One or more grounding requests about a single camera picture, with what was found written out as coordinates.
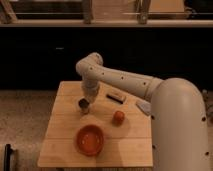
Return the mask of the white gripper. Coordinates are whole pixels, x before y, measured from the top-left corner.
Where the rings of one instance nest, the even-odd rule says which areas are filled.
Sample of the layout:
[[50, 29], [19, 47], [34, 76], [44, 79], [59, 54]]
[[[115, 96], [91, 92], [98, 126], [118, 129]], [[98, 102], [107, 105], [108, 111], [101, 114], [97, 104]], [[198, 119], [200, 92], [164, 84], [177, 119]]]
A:
[[88, 80], [82, 81], [82, 90], [84, 98], [88, 102], [94, 102], [98, 92], [99, 92], [100, 85], [98, 82], [90, 82]]

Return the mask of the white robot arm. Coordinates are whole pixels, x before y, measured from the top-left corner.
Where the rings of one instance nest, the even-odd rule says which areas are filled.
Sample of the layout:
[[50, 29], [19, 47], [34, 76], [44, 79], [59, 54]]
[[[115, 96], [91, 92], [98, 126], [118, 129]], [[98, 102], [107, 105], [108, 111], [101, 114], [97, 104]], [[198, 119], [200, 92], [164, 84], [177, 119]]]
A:
[[98, 53], [80, 59], [75, 68], [90, 103], [101, 82], [150, 103], [153, 171], [211, 171], [206, 107], [193, 83], [110, 69]]

